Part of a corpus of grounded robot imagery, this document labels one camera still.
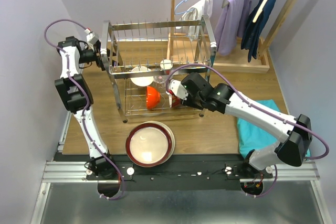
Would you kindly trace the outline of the orange bowl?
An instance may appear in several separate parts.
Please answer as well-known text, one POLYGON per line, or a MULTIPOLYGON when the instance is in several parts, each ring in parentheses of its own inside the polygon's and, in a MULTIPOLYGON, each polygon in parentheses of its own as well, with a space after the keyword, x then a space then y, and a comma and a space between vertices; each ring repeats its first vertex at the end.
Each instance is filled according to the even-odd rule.
POLYGON ((154 109, 160 103, 161 97, 158 90, 154 87, 146 87, 146 108, 148 110, 154 109))

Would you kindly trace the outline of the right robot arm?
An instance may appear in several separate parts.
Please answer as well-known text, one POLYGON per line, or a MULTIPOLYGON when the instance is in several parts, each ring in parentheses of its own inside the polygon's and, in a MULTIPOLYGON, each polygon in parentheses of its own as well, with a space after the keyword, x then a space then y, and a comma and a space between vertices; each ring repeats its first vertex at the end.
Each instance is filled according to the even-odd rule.
POLYGON ((276 138, 274 143, 266 147, 249 151, 241 165, 241 171, 246 177, 255 177, 271 165, 302 165, 312 141, 311 121, 306 115, 294 117, 277 112, 235 92, 224 83, 212 87, 196 72, 190 73, 171 90, 183 105, 235 116, 276 138))

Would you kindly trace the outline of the metal two-tier dish rack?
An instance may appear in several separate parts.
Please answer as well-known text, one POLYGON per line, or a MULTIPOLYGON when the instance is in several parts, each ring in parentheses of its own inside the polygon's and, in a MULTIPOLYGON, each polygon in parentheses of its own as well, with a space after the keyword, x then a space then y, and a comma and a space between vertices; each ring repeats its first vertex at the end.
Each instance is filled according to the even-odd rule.
POLYGON ((186 42, 178 45, 179 58, 186 56, 184 46, 194 46, 192 52, 199 50, 199 55, 189 59, 175 75, 183 77, 190 72, 204 73, 205 80, 210 79, 211 72, 206 66, 213 66, 216 55, 216 44, 207 15, 201 20, 143 22, 129 24, 112 24, 103 22, 100 54, 103 65, 110 79, 117 111, 123 123, 127 123, 130 116, 158 115, 169 113, 168 94, 160 95, 160 103, 152 110, 146 108, 146 87, 139 87, 132 83, 130 78, 146 76, 167 76, 160 68, 160 62, 167 59, 167 44, 169 31, 174 28, 175 33, 184 33, 186 42), (196 40, 190 41, 186 29, 199 25, 199 34, 196 40), (145 66, 151 71, 132 72, 137 66, 145 66))

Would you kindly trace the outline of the clear plastic cup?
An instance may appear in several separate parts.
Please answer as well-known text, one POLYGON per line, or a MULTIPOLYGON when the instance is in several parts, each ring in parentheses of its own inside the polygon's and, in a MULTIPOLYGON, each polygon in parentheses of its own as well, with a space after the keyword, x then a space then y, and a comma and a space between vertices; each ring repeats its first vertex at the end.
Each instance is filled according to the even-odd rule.
POLYGON ((154 76, 153 77, 153 83, 152 87, 154 87, 160 95, 163 95, 166 93, 165 89, 165 82, 166 82, 167 76, 154 76))

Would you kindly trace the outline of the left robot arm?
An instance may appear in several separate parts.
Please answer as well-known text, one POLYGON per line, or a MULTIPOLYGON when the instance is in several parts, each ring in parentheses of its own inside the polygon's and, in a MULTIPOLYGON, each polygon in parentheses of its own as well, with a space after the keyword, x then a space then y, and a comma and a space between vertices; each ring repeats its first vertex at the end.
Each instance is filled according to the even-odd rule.
POLYGON ((62 59, 60 78, 55 87, 67 111, 77 120, 88 146, 90 160, 85 164, 89 174, 104 179, 120 179, 113 158, 103 142, 93 116, 93 96, 80 72, 80 65, 97 60, 97 50, 74 36, 58 43, 57 51, 62 59))

